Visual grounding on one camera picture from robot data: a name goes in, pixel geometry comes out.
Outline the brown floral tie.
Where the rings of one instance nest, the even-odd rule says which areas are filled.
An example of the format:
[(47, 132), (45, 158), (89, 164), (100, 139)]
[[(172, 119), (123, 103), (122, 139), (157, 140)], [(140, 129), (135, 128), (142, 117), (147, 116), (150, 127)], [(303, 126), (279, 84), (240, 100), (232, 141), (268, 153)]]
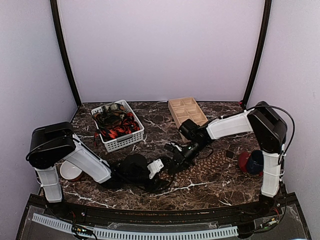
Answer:
[(198, 184), (211, 181), (213, 175), (221, 172), (235, 160), (235, 154), (228, 150), (219, 150), (210, 156), (204, 155), (193, 160), (186, 169), (175, 174), (173, 185), (182, 186), (186, 184)]

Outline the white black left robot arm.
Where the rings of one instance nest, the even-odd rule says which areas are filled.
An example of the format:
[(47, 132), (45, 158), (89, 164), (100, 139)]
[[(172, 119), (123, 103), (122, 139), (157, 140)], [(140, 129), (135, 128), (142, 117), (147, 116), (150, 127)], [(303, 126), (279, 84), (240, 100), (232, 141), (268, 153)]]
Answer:
[(105, 189), (119, 190), (129, 185), (155, 194), (167, 190), (175, 179), (165, 180), (159, 176), (166, 167), (165, 158), (148, 161), (143, 155), (134, 153), (115, 164), (108, 163), (80, 140), (67, 121), (33, 130), (25, 159), (36, 172), (45, 200), (60, 218), (67, 218), (71, 208), (64, 202), (59, 180), (61, 170), (57, 168), (59, 162), (87, 174)]

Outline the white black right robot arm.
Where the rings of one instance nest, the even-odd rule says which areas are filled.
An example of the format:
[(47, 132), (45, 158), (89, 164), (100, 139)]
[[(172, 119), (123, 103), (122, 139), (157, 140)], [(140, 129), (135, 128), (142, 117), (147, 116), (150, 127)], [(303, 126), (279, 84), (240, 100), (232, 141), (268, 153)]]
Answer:
[(186, 170), (194, 165), (194, 159), (213, 141), (241, 133), (254, 133), (260, 149), (257, 151), (260, 163), (253, 160), (251, 153), (247, 164), (248, 173), (262, 173), (262, 186), (255, 213), (266, 217), (274, 210), (281, 181), (284, 174), (284, 157), (292, 143), (287, 140), (288, 125), (277, 113), (279, 107), (265, 101), (228, 116), (207, 121), (203, 125), (193, 120), (185, 120), (178, 131), (189, 143), (185, 147), (171, 142), (164, 148), (173, 154), (172, 174)]

